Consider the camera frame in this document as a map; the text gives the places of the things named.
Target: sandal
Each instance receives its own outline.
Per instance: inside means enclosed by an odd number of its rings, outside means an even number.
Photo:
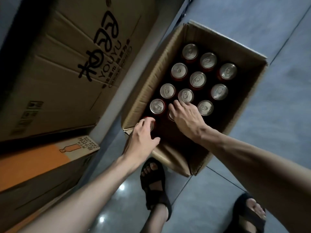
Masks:
[[[142,166],[142,171],[144,168],[146,168],[148,165],[151,163],[155,163],[158,166],[157,170],[153,170],[152,172],[148,173],[146,176],[140,175],[140,181],[142,184],[142,189],[146,191],[146,206],[148,210],[151,210],[152,205],[156,204],[164,204],[168,211],[169,211],[169,217],[167,218],[166,221],[169,220],[172,214],[172,206],[171,203],[169,202],[169,198],[166,195],[165,192],[165,173],[162,164],[156,160],[155,158],[149,158],[145,164]],[[162,183],[162,190],[151,190],[149,185],[156,182],[156,181],[161,181]]]
[[[266,221],[261,219],[253,210],[246,206],[246,200],[253,199],[249,193],[242,194],[234,203],[232,221],[224,233],[243,232],[250,233],[239,224],[239,216],[256,227],[256,233],[263,233]]]

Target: bottle icon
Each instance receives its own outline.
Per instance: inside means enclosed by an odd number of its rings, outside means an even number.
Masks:
[[[81,146],[79,144],[74,144],[74,145],[70,145],[70,146],[65,146],[64,149],[60,149],[59,151],[62,153],[65,152],[71,152],[77,149],[81,149]]]

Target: person's right arm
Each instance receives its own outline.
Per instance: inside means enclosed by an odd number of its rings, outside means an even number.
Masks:
[[[212,152],[289,232],[311,232],[311,170],[205,124],[197,107],[169,104],[176,125]]]

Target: person's left arm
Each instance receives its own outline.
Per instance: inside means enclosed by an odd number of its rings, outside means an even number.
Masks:
[[[149,156],[160,138],[150,137],[153,118],[139,121],[124,153],[94,181],[44,213],[20,232],[86,232],[113,193]]]

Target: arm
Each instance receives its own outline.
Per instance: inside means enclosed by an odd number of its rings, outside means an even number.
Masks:
[[[288,231],[311,231],[311,170],[212,129],[195,105],[174,101],[169,109],[181,132],[211,151]]]
[[[21,230],[22,233],[79,233],[88,228],[120,184],[133,173],[159,144],[160,138],[150,137],[153,118],[139,121],[127,147],[108,169],[94,181],[43,214]]]

